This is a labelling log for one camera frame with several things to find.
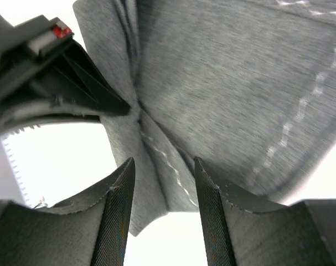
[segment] white stitching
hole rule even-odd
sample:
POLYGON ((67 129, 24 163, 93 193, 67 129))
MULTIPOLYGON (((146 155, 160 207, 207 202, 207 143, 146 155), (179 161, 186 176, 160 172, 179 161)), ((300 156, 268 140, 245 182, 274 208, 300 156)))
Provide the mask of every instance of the white stitching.
MULTIPOLYGON (((304 6, 308 9, 308 11, 310 12, 311 15, 313 16, 322 16, 322 15, 326 15, 326 14, 331 14, 336 16, 336 11, 330 11, 330 12, 320 12, 314 9, 311 9, 311 3, 308 0, 301 0, 301 1, 296 1, 296 2, 284 2, 284 1, 280 1, 280 0, 276 0, 276 2, 280 5, 280 6, 291 6, 291 5, 301 5, 304 6)), ((304 97, 300 98, 299 103, 298 103, 298 111, 296 113, 296 115, 289 119, 286 123, 283 124, 282 127, 282 135, 281 135, 281 139, 280 141, 273 145, 270 146, 267 149, 267 153, 266 153, 266 158, 262 163, 262 166, 256 166, 253 168, 252 170, 252 174, 254 177, 253 178, 248 178, 247 182, 249 186, 252 186, 255 184, 256 179, 257 179, 257 175, 260 173, 260 171, 262 170, 262 168, 269 168, 271 166, 271 162, 272 159, 275 155, 275 153, 281 148, 281 147, 287 147, 288 144, 288 138, 290 135, 290 131, 292 130, 292 128, 296 125, 296 123, 300 123, 305 115, 306 115, 306 108, 308 106, 308 104, 314 99, 317 98, 319 96, 321 96, 323 94, 323 85, 324 82, 326 80, 327 77, 329 77, 329 74, 332 71, 336 70, 336 47, 334 49, 334 59, 332 64, 327 67, 327 69, 325 71, 322 71, 320 73, 317 74, 316 76, 316 84, 314 86, 314 89, 306 94, 304 97)))
POLYGON ((191 202, 193 205, 195 205, 196 207, 198 207, 198 205, 192 200, 190 193, 189 193, 189 192, 187 191, 187 189, 184 188, 183 185, 181 184, 180 173, 179 173, 179 171, 178 171, 176 168, 174 168, 174 167, 172 166, 172 164, 169 162, 169 160, 168 160, 168 155, 167 155, 165 152, 159 150, 159 149, 154 145, 154 140, 153 140, 152 137, 148 137, 148 136, 147 136, 145 133, 143 133, 142 131, 141 131, 141 135, 142 135, 143 137, 145 137, 146 139, 148 139, 148 140, 151 142, 151 145, 150 145, 150 146, 151 146, 152 149, 154 149, 155 151, 157 151, 157 152, 159 152, 161 155, 163 155, 163 157, 164 157, 165 160, 166 160, 167 165, 168 165, 171 169, 173 169, 173 171, 175 172, 175 175, 176 175, 176 179, 177 179, 178 185, 179 185, 179 186, 185 191, 185 193, 188 195, 188 198, 189 198, 190 202, 191 202))

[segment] seam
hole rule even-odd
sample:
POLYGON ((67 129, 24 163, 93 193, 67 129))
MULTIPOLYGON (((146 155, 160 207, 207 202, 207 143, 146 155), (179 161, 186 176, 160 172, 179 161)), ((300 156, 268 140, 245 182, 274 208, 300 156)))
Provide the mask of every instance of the seam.
POLYGON ((153 139, 152 137, 147 136, 143 131, 141 131, 141 135, 142 135, 146 140, 149 140, 149 141, 150 141, 150 143, 151 143, 150 145, 147 143, 147 141, 145 141, 146 144, 147 144, 149 147, 151 147, 152 149, 154 149, 155 151, 157 151, 159 154, 161 154, 161 155, 164 157, 166 164, 167 164, 167 165, 174 171, 174 173, 175 173, 175 178, 176 178, 176 180, 177 180, 177 183, 178 183, 179 187, 181 187, 181 188, 184 190, 184 192, 186 193, 186 195, 187 195, 188 198, 189 198, 189 201, 190 201, 194 206, 198 207, 198 205, 197 205, 197 204, 193 201, 193 199, 191 198, 191 195, 190 195, 189 191, 188 191, 186 188, 184 188, 183 185, 181 184, 180 173, 179 173, 179 171, 178 171, 174 166, 172 166, 172 164, 171 164, 170 161, 169 161, 168 155, 167 155, 164 151, 162 151, 162 150, 160 150, 160 149, 158 149, 158 148, 156 147, 156 145, 154 144, 154 139, 153 139))
MULTIPOLYGON (((303 6, 309 11, 311 15, 316 17, 329 14, 336 16, 336 11, 320 12, 316 9, 313 9, 312 4, 310 3, 309 0, 300 0, 296 2, 285 2, 280 0, 275 1, 278 3, 279 6, 292 6, 292 5, 303 6)), ((334 71, 336 71, 336 47, 334 48, 333 61, 331 65, 328 66, 324 71, 321 71, 316 75, 316 83, 314 89, 299 99, 297 106, 298 110, 296 114, 283 124, 280 140, 276 144, 269 146, 266 152, 265 159, 263 160, 263 163, 259 166, 253 167, 252 173, 247 178, 248 186, 254 185, 255 182, 257 181, 257 175, 260 173, 260 171, 264 168, 270 168, 272 164, 272 159, 275 156, 275 154, 281 148, 287 147, 290 137, 290 131, 297 124, 303 121, 309 103, 311 103, 312 100, 320 97, 323 94, 324 83, 326 79, 330 76, 330 74, 334 71)))

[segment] white background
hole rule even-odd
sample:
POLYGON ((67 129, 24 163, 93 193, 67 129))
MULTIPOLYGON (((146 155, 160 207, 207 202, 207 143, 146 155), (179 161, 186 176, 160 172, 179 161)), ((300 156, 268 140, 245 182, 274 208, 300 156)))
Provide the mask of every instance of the white background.
MULTIPOLYGON (((72 3, 72 0, 0 0, 0 14, 13 25, 39 14, 49 19, 59 17, 84 46, 72 3)), ((14 136, 11 142, 29 180, 34 201, 43 195, 49 204, 54 204, 116 168, 101 125, 42 127, 14 136)), ((282 203, 292 204, 304 198, 336 198, 336 145, 282 203)), ((137 238, 130 236, 125 265, 207 265, 199 214, 171 213, 153 222, 137 238)))

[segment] ridged black surface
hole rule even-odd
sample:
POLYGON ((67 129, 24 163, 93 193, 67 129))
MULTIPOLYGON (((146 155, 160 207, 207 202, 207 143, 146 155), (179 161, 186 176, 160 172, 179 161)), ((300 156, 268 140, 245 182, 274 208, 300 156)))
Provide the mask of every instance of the ridged black surface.
MULTIPOLYGON (((324 225, 318 204, 324 210, 336 201, 272 203, 226 183, 200 158, 195 159, 195 178, 210 266, 336 265, 334 234, 324 230, 334 233, 336 223, 324 225)), ((336 211, 327 212, 327 219, 336 219, 336 211)))
POLYGON ((129 158, 52 208, 0 201, 0 266, 122 265, 134 184, 135 163, 129 158))

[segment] gray fabric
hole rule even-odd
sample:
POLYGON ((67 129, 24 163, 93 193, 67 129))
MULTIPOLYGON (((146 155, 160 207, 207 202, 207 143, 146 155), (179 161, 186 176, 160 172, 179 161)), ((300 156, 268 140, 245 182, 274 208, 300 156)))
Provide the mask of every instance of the gray fabric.
POLYGON ((282 197, 336 138, 336 1, 137 1, 138 20, 134 0, 75 4, 89 54, 132 106, 101 118, 117 163, 137 161, 131 232, 198 210, 195 156, 282 197))

